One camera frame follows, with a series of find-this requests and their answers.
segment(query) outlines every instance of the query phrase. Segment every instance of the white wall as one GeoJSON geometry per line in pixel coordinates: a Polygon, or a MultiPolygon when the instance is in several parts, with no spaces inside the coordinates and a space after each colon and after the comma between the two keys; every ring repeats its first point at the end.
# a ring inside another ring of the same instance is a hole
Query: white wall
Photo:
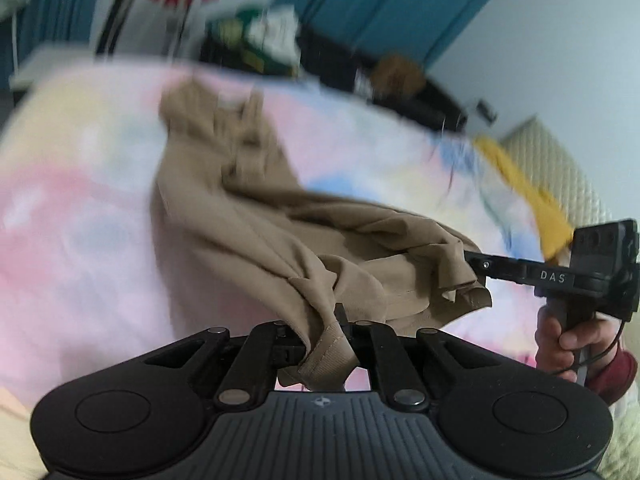
{"type": "Polygon", "coordinates": [[[614,216],[640,220],[640,0],[490,0],[430,73],[496,108],[471,133],[537,114],[614,216]]]}

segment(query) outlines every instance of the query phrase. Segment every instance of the tan cloth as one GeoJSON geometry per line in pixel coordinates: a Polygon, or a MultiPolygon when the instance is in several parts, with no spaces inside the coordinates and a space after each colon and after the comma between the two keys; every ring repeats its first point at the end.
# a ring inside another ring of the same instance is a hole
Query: tan cloth
{"type": "Polygon", "coordinates": [[[258,94],[229,109],[191,81],[164,95],[160,113],[169,137],[156,227],[295,330],[308,354],[292,380],[336,389],[357,365],[336,303],[350,321],[411,336],[490,306],[464,261],[465,248],[478,250],[468,238],[415,214],[303,190],[258,94]]]}

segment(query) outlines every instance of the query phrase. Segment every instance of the round pad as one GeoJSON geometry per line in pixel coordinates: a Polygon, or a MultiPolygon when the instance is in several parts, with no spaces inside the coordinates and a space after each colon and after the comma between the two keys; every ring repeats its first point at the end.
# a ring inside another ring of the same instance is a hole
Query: round pad
{"type": "Polygon", "coordinates": [[[145,397],[115,390],[87,397],[76,408],[76,418],[85,428],[99,433],[132,430],[149,416],[151,404],[145,397]]]}
{"type": "Polygon", "coordinates": [[[562,402],[537,392],[515,392],[496,400],[494,415],[510,430],[541,435],[557,430],[566,422],[562,402]]]}

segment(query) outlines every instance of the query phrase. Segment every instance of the red sleeve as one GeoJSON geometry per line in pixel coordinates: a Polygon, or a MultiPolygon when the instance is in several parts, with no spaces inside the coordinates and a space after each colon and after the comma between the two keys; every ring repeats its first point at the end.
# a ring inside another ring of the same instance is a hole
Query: red sleeve
{"type": "Polygon", "coordinates": [[[637,371],[636,358],[629,352],[618,349],[613,361],[598,375],[587,379],[586,386],[610,406],[626,394],[637,371]]]}

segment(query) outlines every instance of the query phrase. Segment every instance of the pastel tie-dye bedsheet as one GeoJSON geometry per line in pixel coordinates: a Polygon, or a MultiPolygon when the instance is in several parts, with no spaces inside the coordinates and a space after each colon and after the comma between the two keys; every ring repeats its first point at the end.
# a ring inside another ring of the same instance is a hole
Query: pastel tie-dye bedsheet
{"type": "MultiPolygon", "coordinates": [[[[80,66],[41,85],[0,144],[0,386],[26,405],[188,332],[223,325],[239,335],[273,319],[220,282],[178,320],[156,270],[148,205],[166,139],[158,103],[193,74],[230,99],[261,88],[307,188],[430,216],[486,253],[542,259],[527,203],[464,138],[312,85],[160,62],[80,66]]],[[[541,300],[529,287],[488,286],[494,306],[447,329],[532,362],[541,300]]]]}

